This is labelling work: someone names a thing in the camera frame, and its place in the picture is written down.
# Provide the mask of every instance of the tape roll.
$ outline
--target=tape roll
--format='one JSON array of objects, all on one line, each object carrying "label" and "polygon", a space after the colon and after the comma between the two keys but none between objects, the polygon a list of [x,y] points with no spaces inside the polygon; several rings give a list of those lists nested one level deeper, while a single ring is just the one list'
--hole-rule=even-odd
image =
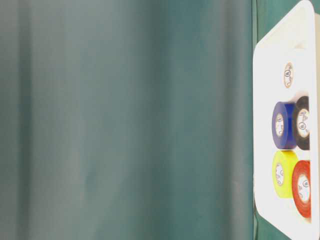
[{"label": "tape roll", "polygon": [[292,174],[292,194],[295,206],[299,213],[305,217],[311,217],[311,181],[310,162],[299,161]]},{"label": "tape roll", "polygon": [[292,198],[292,174],[298,157],[293,151],[277,151],[272,162],[272,181],[280,198]]},{"label": "tape roll", "polygon": [[309,97],[302,96],[294,106],[292,117],[293,136],[296,144],[302,150],[310,149],[309,132]]},{"label": "tape roll", "polygon": [[272,136],[278,149],[294,149],[296,140],[293,135],[292,117],[295,109],[293,102],[279,101],[272,115]]}]

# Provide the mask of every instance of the yellow tape roll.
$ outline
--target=yellow tape roll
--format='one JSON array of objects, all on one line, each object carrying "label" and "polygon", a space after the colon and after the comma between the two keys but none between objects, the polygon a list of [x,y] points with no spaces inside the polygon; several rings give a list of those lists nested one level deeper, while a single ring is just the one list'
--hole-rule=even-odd
[{"label": "yellow tape roll", "polygon": [[292,198],[292,173],[298,157],[293,151],[277,151],[272,163],[272,181],[280,198]]}]

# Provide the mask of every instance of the blue tape roll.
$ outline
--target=blue tape roll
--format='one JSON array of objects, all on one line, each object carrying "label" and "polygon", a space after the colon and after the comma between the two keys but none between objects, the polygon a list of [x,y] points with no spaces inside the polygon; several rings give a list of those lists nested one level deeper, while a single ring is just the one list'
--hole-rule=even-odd
[{"label": "blue tape roll", "polygon": [[297,146],[293,134],[293,102],[279,101],[273,110],[272,115],[272,136],[274,144],[278,149],[294,149]]}]

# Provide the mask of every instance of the tape label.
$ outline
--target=tape label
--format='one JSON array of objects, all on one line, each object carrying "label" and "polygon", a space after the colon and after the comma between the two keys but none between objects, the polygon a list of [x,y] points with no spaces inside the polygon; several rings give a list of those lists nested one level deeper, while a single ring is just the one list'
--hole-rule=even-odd
[{"label": "tape label", "polygon": [[310,184],[306,175],[301,174],[298,178],[298,193],[303,202],[308,202],[310,198]]},{"label": "tape label", "polygon": [[275,178],[276,183],[281,186],[284,184],[285,176],[284,176],[284,168],[280,163],[275,166]]},{"label": "tape label", "polygon": [[296,127],[299,135],[303,138],[306,138],[309,135],[308,119],[309,111],[305,108],[301,109],[296,120]]},{"label": "tape label", "polygon": [[291,62],[288,62],[284,68],[283,82],[286,88],[290,88],[294,80],[294,67]]},{"label": "tape label", "polygon": [[284,117],[281,113],[278,113],[275,118],[275,132],[278,137],[281,137],[284,133]]}]

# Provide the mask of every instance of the green cloth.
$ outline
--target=green cloth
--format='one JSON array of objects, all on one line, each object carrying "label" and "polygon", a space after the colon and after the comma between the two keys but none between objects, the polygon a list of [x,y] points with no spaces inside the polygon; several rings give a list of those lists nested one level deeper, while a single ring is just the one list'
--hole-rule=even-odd
[{"label": "green cloth", "polygon": [[251,0],[2,0],[0,238],[253,238]]},{"label": "green cloth", "polygon": [[[298,0],[253,0],[252,43],[262,39],[299,1]],[[311,1],[316,13],[320,13],[320,2]],[[256,240],[287,240],[282,232],[263,219],[257,211],[254,217]]]}]

